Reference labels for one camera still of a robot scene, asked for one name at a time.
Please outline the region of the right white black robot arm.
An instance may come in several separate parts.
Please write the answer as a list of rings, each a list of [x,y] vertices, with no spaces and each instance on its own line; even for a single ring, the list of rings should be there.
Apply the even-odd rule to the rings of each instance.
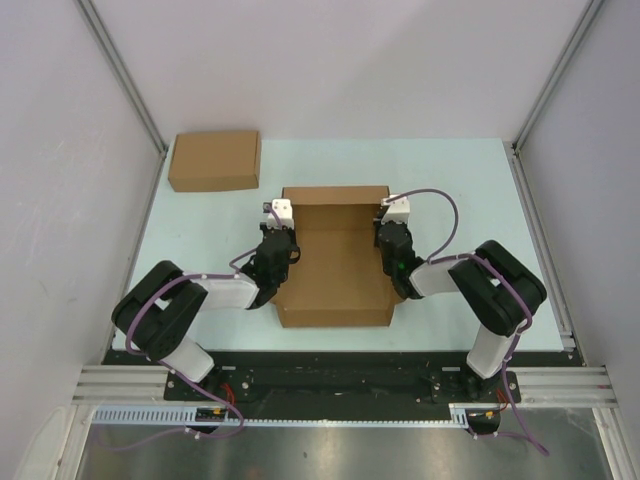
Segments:
[[[425,260],[404,223],[374,222],[383,272],[403,300],[459,293],[480,322],[461,368],[461,388],[473,401],[493,394],[520,336],[547,299],[542,281],[495,240],[475,251]]]

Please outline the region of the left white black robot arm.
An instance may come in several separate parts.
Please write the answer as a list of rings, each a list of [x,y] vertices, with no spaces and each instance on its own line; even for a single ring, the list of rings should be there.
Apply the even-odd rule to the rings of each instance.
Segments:
[[[214,397],[221,376],[214,360],[188,337],[204,310],[263,307],[288,279],[300,258],[295,230],[263,223],[261,243],[232,274],[186,273],[169,260],[157,263],[116,305],[111,320],[125,335],[125,350],[186,378],[197,398]]]

